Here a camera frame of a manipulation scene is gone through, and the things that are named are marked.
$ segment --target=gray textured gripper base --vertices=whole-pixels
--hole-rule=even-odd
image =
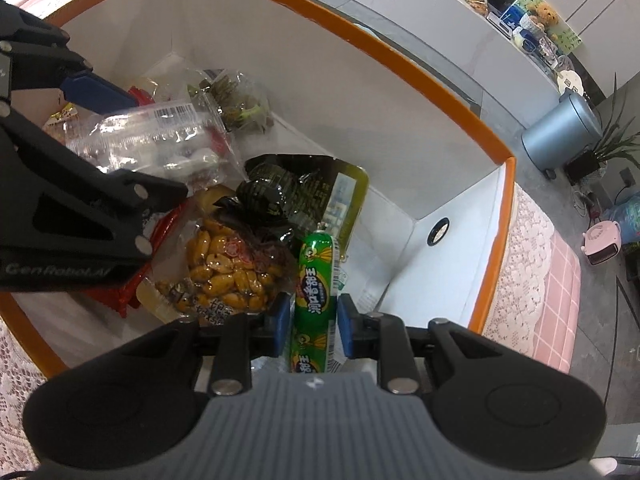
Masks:
[[[597,480],[587,462],[540,473],[481,463],[438,432],[416,397],[368,374],[275,374],[213,399],[178,446],[149,462],[89,472],[51,463],[31,480]]]

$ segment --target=green snack bag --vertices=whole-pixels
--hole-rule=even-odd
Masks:
[[[328,155],[271,153],[250,158],[244,169],[248,180],[236,196],[255,223],[286,240],[295,256],[305,237],[325,224],[345,256],[369,187],[362,168]]]
[[[329,233],[316,231],[305,238],[298,261],[291,337],[292,372],[330,371],[339,261],[340,250]]]

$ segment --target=green sausage package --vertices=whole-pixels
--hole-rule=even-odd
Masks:
[[[306,237],[298,261],[290,371],[323,373],[334,367],[335,309],[340,251],[324,231]]]

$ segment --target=pink space heater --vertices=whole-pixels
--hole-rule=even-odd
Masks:
[[[622,240],[620,239],[620,226],[618,222],[603,220],[598,222],[584,236],[582,252],[591,265],[601,264],[613,258],[620,252]]]

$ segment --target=potted plant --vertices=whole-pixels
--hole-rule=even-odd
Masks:
[[[635,116],[629,119],[625,124],[620,125],[622,113],[626,104],[626,89],[622,99],[622,106],[616,119],[614,115],[616,111],[616,101],[618,97],[618,81],[616,75],[613,77],[613,95],[611,98],[611,114],[606,126],[602,124],[602,117],[596,110],[600,126],[602,127],[602,138],[594,146],[592,150],[587,150],[574,158],[564,167],[564,171],[572,184],[576,184],[584,177],[604,170],[607,162],[614,158],[624,158],[631,162],[638,170],[640,163],[633,155],[634,152],[640,150],[640,132],[636,132],[630,136],[626,136],[631,123],[635,120]]]

